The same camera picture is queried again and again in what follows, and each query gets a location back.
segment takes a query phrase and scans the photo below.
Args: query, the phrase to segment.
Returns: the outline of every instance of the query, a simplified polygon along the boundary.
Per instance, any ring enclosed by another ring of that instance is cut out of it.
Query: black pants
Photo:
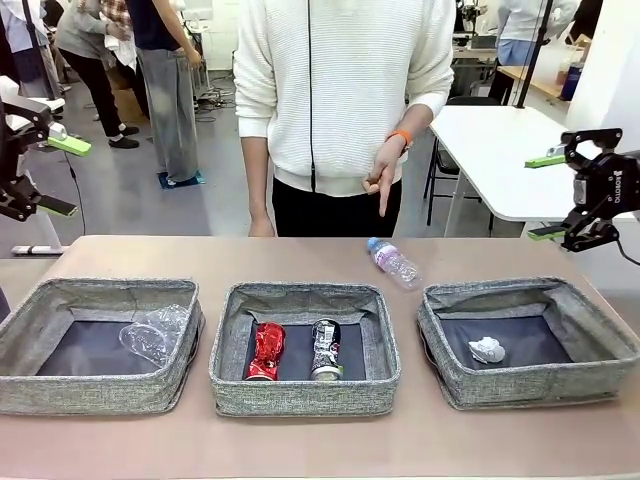
[[[136,71],[134,72],[133,69],[120,63],[120,60],[116,59],[116,68],[120,75],[129,83],[133,94],[136,96],[138,105],[140,105],[140,110],[142,110],[142,113],[148,119],[149,103],[147,102],[147,89],[144,86],[144,77],[142,75],[142,68],[140,68],[140,62],[136,62]]]
[[[67,63],[73,68],[80,79],[85,83],[91,98],[100,115],[100,122],[107,137],[120,135],[120,117],[116,108],[116,101],[111,93],[111,84],[104,71],[102,61],[97,58],[86,58],[59,49]]]
[[[330,197],[273,179],[273,210],[280,237],[391,237],[396,228],[402,182],[391,187],[387,213],[380,217],[380,194]]]

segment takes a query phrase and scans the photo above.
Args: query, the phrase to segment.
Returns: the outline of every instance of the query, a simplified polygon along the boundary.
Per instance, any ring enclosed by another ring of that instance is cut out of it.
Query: wristband
[[[389,140],[391,137],[393,137],[394,135],[400,135],[402,138],[404,138],[405,141],[405,146],[402,149],[402,153],[401,155],[404,155],[405,153],[407,153],[407,150],[409,150],[409,148],[411,147],[411,145],[413,145],[413,140],[411,139],[411,134],[409,132],[407,132],[406,130],[394,130],[393,132],[391,132],[391,134],[387,137],[387,140]]]

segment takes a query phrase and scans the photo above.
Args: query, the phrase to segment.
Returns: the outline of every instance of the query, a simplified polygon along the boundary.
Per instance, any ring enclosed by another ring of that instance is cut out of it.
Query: clear plastic bottle
[[[389,242],[371,237],[367,242],[371,258],[383,271],[391,275],[398,285],[407,290],[415,290],[422,285],[422,278],[416,266]]]

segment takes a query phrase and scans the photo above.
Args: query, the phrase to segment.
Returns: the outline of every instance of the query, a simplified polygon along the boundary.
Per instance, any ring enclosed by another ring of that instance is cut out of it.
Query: knit sweater
[[[56,32],[56,46],[80,57],[99,59],[107,54],[104,36],[107,22],[100,20],[100,0],[71,0],[65,8]]]
[[[452,0],[241,0],[235,53],[241,137],[266,137],[275,177],[344,197],[410,106],[437,115],[453,81]],[[400,178],[401,158],[396,172]]]

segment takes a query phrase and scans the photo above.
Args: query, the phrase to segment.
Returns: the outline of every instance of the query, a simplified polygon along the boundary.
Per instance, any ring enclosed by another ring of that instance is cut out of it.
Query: floor mat
[[[169,185],[169,182],[167,182],[166,172],[159,173],[158,182],[160,182],[160,186],[162,187],[163,190],[173,190],[174,188],[191,187],[193,185],[201,185],[203,183],[207,183],[204,177],[202,176],[202,174],[200,173],[200,170],[196,172],[196,175],[193,178],[189,180],[185,180],[184,182],[178,182],[175,185]]]

